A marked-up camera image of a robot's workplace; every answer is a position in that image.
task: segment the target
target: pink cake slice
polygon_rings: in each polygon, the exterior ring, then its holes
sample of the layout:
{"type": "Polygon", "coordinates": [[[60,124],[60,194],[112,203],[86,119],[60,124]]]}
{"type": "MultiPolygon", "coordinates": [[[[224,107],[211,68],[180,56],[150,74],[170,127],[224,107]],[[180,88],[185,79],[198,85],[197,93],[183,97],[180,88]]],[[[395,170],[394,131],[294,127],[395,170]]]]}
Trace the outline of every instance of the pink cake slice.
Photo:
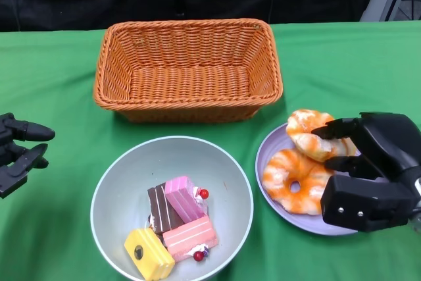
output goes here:
{"type": "Polygon", "coordinates": [[[185,223],[208,214],[206,200],[197,194],[198,190],[187,176],[165,183],[165,197],[185,223]]]}
{"type": "Polygon", "coordinates": [[[218,238],[208,216],[165,232],[164,243],[176,262],[190,258],[196,251],[218,245],[218,238]]]}

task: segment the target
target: purple plate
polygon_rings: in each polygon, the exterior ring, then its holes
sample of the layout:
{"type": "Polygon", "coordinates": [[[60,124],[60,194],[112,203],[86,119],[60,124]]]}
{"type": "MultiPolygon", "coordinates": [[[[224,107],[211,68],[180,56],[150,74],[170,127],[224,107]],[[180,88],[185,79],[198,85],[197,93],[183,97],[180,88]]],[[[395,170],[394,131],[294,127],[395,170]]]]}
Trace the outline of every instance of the purple plate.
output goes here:
{"type": "Polygon", "coordinates": [[[339,236],[356,233],[357,231],[355,230],[348,230],[346,228],[326,224],[323,222],[322,215],[291,214],[287,212],[278,202],[272,200],[267,192],[263,189],[260,178],[262,177],[263,170],[269,163],[269,160],[272,158],[272,156],[281,149],[294,148],[294,143],[286,134],[286,126],[287,124],[281,125],[279,128],[273,130],[269,135],[267,135],[267,137],[260,145],[259,151],[257,152],[256,177],[257,183],[259,184],[264,198],[281,217],[286,219],[291,224],[308,232],[327,236],[339,236]]]}

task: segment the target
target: orange glazed donut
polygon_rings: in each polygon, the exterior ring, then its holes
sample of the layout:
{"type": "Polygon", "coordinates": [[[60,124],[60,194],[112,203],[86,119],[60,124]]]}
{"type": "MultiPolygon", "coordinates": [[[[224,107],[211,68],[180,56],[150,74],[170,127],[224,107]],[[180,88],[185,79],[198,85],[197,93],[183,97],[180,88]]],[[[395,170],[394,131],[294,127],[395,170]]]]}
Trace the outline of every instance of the orange glazed donut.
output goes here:
{"type": "Polygon", "coordinates": [[[320,199],[332,170],[309,159],[296,149],[283,149],[270,160],[263,172],[262,185],[269,196],[285,210],[297,214],[321,214],[320,199]],[[299,183],[299,191],[291,185],[299,183]]]}
{"type": "Polygon", "coordinates": [[[336,156],[353,156],[357,149],[349,138],[323,140],[311,134],[315,128],[325,126],[334,118],[328,113],[300,109],[288,118],[287,134],[299,151],[316,161],[324,162],[336,156]]]}

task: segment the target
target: fake dessert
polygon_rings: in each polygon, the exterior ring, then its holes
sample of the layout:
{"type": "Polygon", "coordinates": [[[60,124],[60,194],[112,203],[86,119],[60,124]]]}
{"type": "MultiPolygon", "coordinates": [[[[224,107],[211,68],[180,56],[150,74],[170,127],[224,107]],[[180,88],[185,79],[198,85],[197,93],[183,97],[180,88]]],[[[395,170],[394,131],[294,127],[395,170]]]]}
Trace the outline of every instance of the fake dessert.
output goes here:
{"type": "Polygon", "coordinates": [[[332,170],[300,151],[283,149],[269,160],[263,172],[262,185],[269,196],[288,212],[319,215],[322,212],[320,199],[333,174],[332,170]],[[294,182],[299,184],[297,192],[291,191],[294,182]]]}
{"type": "Polygon", "coordinates": [[[184,224],[182,218],[165,198],[165,184],[147,190],[151,204],[149,223],[156,234],[162,234],[184,224]]]}
{"type": "Polygon", "coordinates": [[[323,140],[311,134],[312,130],[325,126],[332,120],[334,118],[328,113],[300,109],[288,118],[286,131],[297,149],[316,161],[324,162],[336,156],[355,155],[357,149],[349,138],[323,140]]]}
{"type": "Polygon", "coordinates": [[[176,262],[202,261],[218,244],[207,216],[209,192],[195,187],[187,176],[147,190],[150,228],[133,230],[124,247],[146,281],[166,278],[176,262]]]}
{"type": "Polygon", "coordinates": [[[185,223],[208,214],[205,201],[209,193],[195,187],[187,176],[177,177],[165,183],[165,197],[185,223]]]}
{"type": "Polygon", "coordinates": [[[190,257],[202,261],[209,255],[209,249],[218,245],[216,232],[208,216],[184,224],[162,236],[168,252],[176,262],[190,257]]]}
{"type": "Polygon", "coordinates": [[[124,247],[146,281],[166,278],[175,261],[150,228],[133,230],[124,247]]]}

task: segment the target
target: green tablecloth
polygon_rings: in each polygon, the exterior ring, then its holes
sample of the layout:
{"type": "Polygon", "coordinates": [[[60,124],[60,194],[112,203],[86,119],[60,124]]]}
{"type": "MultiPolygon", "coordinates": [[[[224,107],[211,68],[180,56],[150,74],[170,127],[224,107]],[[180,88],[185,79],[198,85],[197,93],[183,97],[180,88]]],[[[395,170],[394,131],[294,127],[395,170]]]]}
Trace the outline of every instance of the green tablecloth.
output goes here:
{"type": "Polygon", "coordinates": [[[218,126],[134,126],[100,109],[92,87],[103,31],[0,34],[0,113],[57,132],[48,169],[33,170],[26,185],[0,201],[0,280],[123,281],[94,244],[91,197],[122,153],[174,134],[227,150],[253,189],[249,237],[214,280],[419,280],[420,236],[409,226],[340,238],[304,232],[260,194],[255,155],[264,137],[301,107],[336,117],[393,111],[421,124],[421,22],[273,29],[282,99],[252,120],[218,126]]]}

